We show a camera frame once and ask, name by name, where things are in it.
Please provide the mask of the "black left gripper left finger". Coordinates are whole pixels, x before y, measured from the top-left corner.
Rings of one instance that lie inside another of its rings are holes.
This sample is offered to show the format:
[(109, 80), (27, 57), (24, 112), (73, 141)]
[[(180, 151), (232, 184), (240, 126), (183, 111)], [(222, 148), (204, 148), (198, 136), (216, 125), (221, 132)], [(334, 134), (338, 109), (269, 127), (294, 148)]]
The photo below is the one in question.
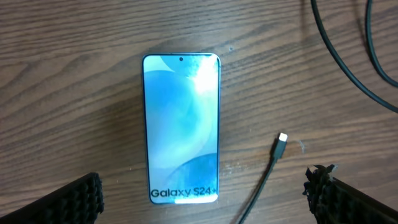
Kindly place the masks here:
[(62, 188), (1, 217), (13, 224), (94, 224), (104, 212), (104, 195), (99, 174), (91, 172)]

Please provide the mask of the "blue Galaxy S24+ smartphone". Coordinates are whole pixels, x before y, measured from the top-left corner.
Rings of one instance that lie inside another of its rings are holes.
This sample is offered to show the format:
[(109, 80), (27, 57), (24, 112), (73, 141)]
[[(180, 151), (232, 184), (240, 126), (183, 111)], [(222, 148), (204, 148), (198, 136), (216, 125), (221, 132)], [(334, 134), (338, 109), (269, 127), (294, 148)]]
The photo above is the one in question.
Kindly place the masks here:
[(149, 199), (211, 203), (219, 196), (221, 60), (148, 54), (142, 90)]

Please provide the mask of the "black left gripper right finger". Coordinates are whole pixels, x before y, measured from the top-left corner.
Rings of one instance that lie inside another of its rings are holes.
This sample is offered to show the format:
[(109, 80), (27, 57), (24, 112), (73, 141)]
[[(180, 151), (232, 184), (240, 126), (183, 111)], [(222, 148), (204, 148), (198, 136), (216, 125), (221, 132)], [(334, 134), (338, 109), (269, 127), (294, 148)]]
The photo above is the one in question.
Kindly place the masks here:
[(335, 165), (306, 170), (303, 194), (318, 224), (397, 224), (397, 211), (332, 176)]

